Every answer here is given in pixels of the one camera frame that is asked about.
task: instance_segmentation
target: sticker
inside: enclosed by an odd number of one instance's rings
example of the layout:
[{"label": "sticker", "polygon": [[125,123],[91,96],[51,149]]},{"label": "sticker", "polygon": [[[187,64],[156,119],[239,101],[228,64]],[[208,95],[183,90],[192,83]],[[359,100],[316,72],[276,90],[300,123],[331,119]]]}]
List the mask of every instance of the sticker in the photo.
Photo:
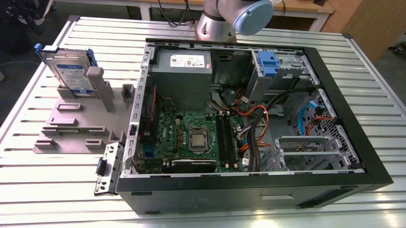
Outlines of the sticker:
[{"label": "sticker", "polygon": [[250,165],[250,159],[243,158],[242,159],[242,164],[248,166]]},{"label": "sticker", "polygon": [[77,96],[88,96],[93,92],[89,80],[84,77],[84,69],[81,65],[57,64],[60,76],[69,89]]},{"label": "sticker", "polygon": [[171,67],[200,67],[204,68],[204,56],[171,55]]},{"label": "sticker", "polygon": [[319,9],[318,12],[319,12],[319,13],[332,13],[331,10],[324,10],[324,9]]},{"label": "sticker", "polygon": [[240,100],[242,100],[244,103],[248,102],[248,98],[247,98],[247,97],[242,96],[240,98],[242,98]]}]

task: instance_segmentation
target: metal table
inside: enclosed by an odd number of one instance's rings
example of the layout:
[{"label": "metal table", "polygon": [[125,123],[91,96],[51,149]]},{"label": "metal table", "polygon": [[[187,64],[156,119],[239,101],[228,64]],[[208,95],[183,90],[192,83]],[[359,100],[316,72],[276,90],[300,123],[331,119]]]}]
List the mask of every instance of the metal table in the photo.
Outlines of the metal table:
[{"label": "metal table", "polygon": [[[195,39],[195,33],[192,27],[169,28],[164,22],[81,17],[67,22],[53,45],[91,46],[104,79],[121,87],[137,83],[145,37]],[[131,228],[406,224],[406,109],[355,42],[340,34],[274,29],[238,40],[318,48],[394,184],[319,209],[137,216],[119,196],[93,197],[100,155],[32,152],[57,97],[56,79],[41,64],[0,128],[0,224]]]}]

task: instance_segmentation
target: motherboard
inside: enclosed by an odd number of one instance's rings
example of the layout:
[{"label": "motherboard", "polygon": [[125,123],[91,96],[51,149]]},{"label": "motherboard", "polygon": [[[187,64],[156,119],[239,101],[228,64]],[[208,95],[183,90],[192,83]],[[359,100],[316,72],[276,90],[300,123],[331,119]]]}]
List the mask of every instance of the motherboard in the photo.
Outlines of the motherboard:
[{"label": "motherboard", "polygon": [[165,167],[215,168],[215,172],[238,172],[240,117],[230,114],[161,112],[157,142],[143,144],[139,162],[145,173],[165,173]]}]

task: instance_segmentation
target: red cable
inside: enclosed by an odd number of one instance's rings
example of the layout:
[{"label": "red cable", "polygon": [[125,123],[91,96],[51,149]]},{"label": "red cable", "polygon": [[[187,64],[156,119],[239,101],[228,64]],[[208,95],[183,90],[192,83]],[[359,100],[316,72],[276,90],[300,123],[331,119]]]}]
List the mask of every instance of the red cable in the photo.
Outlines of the red cable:
[{"label": "red cable", "polygon": [[[332,120],[332,118],[322,116],[322,117],[316,117],[314,120]],[[310,134],[311,127],[312,127],[312,121],[308,122],[308,125],[306,127],[306,131],[304,131],[304,135]]]},{"label": "red cable", "polygon": [[149,112],[149,118],[148,118],[147,128],[145,128],[144,132],[145,132],[145,131],[148,130],[148,128],[149,128],[149,123],[151,123],[152,114],[153,114],[155,102],[156,102],[156,86],[153,87],[153,102],[152,102],[152,107],[151,107],[151,112]]}]

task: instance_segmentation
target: power supply label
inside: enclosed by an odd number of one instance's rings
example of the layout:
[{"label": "power supply label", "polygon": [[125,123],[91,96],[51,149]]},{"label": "power supply label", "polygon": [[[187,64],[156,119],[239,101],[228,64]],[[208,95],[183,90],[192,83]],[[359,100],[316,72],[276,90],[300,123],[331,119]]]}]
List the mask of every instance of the power supply label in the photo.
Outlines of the power supply label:
[{"label": "power supply label", "polygon": [[201,67],[204,68],[204,56],[171,55],[171,67]]}]

